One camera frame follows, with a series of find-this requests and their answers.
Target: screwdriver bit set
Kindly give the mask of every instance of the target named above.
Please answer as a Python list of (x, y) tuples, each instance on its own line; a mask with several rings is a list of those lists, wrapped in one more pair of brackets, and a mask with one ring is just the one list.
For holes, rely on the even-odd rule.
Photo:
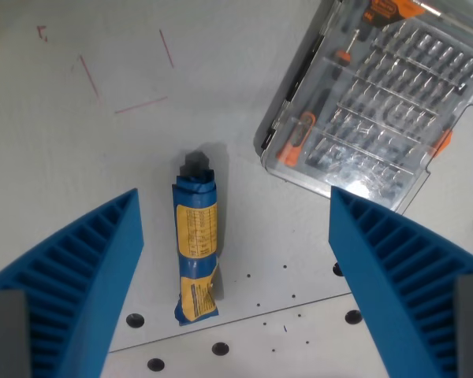
[(473, 105), (473, 35), (427, 14), (377, 28), (360, 4), (333, 5), (262, 163), (321, 195), (336, 185), (400, 211)]

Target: pen mark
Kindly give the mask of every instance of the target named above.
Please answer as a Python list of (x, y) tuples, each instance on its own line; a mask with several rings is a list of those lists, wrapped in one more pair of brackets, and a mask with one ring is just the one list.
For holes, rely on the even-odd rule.
[(168, 50), (168, 46), (166, 45), (165, 37), (163, 36), (163, 32), (161, 31), (161, 29), (159, 29), (159, 34), (161, 34), (161, 39), (163, 40), (163, 45), (165, 45), (165, 50), (166, 50), (166, 53), (168, 54), (168, 59), (170, 60), (170, 65), (174, 69), (175, 67), (173, 67), (172, 56), (170, 55), (170, 51)]
[(96, 89), (95, 82), (93, 81), (93, 78), (91, 77), (91, 73), (89, 73), (88, 67), (86, 66), (86, 61), (82, 57), (82, 55), (79, 55), (80, 62), (82, 63), (82, 66), (84, 66), (84, 70), (86, 71), (86, 74), (88, 75), (89, 82), (91, 83), (91, 86), (93, 87), (93, 91), (95, 92), (96, 98), (100, 99), (100, 96), (98, 94), (98, 90)]
[(124, 112), (128, 112), (129, 110), (141, 108), (142, 106), (152, 105), (152, 104), (155, 104), (156, 102), (166, 100), (167, 98), (168, 97), (165, 96), (165, 97), (161, 97), (161, 98), (149, 101), (149, 102), (144, 102), (143, 104), (130, 106), (129, 108), (124, 108), (124, 109), (118, 110), (118, 111), (114, 112), (114, 114), (124, 113)]

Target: blue and yellow tube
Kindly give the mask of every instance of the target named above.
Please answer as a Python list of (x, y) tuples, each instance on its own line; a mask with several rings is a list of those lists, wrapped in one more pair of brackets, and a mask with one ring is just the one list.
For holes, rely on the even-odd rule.
[(179, 325), (219, 315), (212, 295), (218, 266), (218, 205), (214, 171), (177, 176), (172, 185), (177, 228), (181, 294), (175, 308)]

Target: black hole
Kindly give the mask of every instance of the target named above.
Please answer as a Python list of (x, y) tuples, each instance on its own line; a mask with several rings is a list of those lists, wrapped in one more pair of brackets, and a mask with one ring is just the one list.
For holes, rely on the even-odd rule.
[(229, 346), (226, 343), (215, 343), (212, 346), (212, 353), (215, 354), (216, 356), (224, 356), (228, 354), (229, 352)]
[(152, 358), (147, 362), (147, 367), (153, 372), (161, 372), (165, 368), (165, 362), (159, 358)]
[(334, 266), (333, 266), (333, 273), (339, 277), (343, 277), (344, 276), (344, 273), (341, 272), (341, 269), (340, 269), (340, 266), (338, 263), (336, 263)]
[(145, 319), (143, 318), (142, 315), (139, 313), (130, 313), (126, 317), (126, 323), (131, 327), (131, 328), (140, 328), (143, 326), (145, 323)]
[(358, 324), (362, 319), (361, 312), (357, 309), (353, 309), (345, 315), (345, 321), (349, 324)]

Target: gray work surface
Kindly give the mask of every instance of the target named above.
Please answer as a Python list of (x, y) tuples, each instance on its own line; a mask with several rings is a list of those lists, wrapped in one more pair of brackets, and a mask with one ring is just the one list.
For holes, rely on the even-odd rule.
[(454, 302), (459, 378), (473, 378), (473, 275), (457, 279)]
[(29, 378), (30, 323), (23, 291), (0, 291), (0, 378)]
[[(111, 350), (348, 293), (329, 201), (268, 174), (254, 144), (319, 3), (0, 2), (0, 269), (138, 187), (145, 245)], [(193, 150), (218, 185), (220, 315), (180, 327), (171, 184)], [(473, 108), (430, 170), (405, 215), (473, 253)]]

